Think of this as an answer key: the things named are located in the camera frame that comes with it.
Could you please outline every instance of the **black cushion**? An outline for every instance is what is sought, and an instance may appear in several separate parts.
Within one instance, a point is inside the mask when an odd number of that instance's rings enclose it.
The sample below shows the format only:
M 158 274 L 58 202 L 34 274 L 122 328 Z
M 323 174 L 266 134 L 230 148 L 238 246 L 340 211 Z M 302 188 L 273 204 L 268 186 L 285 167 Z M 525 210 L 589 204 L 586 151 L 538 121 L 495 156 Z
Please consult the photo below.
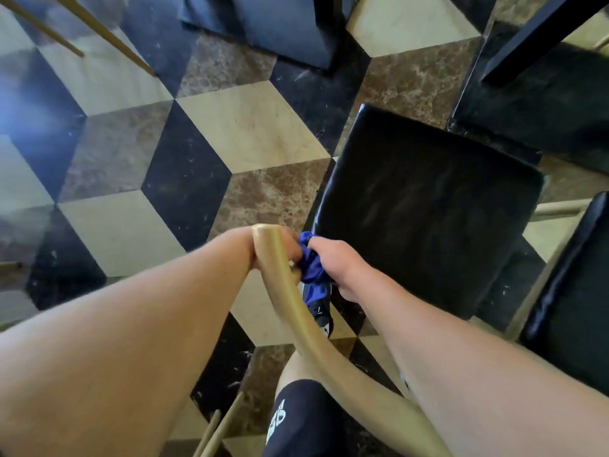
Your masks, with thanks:
M 363 105 L 313 230 L 345 240 L 410 292 L 468 319 L 542 187 L 536 168 L 504 153 Z
M 531 351 L 609 395 L 609 208 L 598 194 L 567 243 L 521 334 Z

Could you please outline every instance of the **white logo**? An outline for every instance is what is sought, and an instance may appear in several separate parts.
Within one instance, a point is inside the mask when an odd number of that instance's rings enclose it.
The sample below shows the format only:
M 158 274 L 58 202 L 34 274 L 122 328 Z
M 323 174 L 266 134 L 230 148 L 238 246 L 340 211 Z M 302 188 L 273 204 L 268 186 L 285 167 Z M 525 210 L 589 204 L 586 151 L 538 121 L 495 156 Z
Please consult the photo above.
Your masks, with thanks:
M 273 436 L 275 432 L 275 427 L 278 427 L 285 420 L 285 410 L 283 410 L 283 403 L 285 399 L 281 401 L 277 411 L 273 415 L 273 418 L 270 419 L 269 432 L 267 433 L 267 442 L 269 442 L 269 438 Z

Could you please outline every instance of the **black shorts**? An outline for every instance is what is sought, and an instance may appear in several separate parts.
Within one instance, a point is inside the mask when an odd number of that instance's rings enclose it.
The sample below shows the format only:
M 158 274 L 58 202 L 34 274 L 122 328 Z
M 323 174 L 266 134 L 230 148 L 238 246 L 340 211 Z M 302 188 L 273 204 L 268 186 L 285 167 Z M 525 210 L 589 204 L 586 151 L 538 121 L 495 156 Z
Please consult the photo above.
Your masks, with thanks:
M 273 406 L 263 457 L 346 455 L 342 409 L 314 380 L 294 381 Z

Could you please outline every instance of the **blue cloth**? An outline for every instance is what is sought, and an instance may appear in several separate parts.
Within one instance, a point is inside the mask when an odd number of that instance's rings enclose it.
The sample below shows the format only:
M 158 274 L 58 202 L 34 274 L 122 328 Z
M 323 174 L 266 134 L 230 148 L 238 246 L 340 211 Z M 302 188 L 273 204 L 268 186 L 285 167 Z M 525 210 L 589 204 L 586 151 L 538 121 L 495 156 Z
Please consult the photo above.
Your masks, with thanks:
M 302 260 L 298 266 L 303 275 L 300 281 L 309 284 L 309 290 L 304 297 L 304 302 L 308 305 L 312 301 L 321 300 L 330 294 L 330 284 L 334 281 L 322 267 L 322 261 L 315 250 L 308 248 L 309 240 L 313 233 L 305 231 L 300 235 L 300 248 L 303 251 Z

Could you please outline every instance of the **tiled floor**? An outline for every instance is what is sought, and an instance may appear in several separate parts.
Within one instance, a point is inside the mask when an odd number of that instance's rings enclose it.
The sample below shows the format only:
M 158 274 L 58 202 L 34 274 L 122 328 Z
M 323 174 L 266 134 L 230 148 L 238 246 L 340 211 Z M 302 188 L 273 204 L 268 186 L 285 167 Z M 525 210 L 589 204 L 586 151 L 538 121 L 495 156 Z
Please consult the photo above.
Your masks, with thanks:
M 180 0 L 81 0 L 158 74 L 147 75 L 48 0 L 24 0 L 79 59 L 0 9 L 0 327 L 170 260 L 232 227 L 310 225 L 364 102 L 444 127 L 489 17 L 522 23 L 545 0 L 360 0 L 330 74 L 183 29 Z M 605 14 L 567 38 L 589 47 Z M 543 156 L 542 201 L 582 199 L 609 177 Z M 502 327 L 568 221 L 531 223 L 479 315 Z M 408 394 L 383 340 L 336 299 L 334 345 Z M 261 277 L 241 289 L 167 455 L 246 401 L 222 451 L 260 455 L 293 352 Z M 354 455 L 392 455 L 346 420 Z

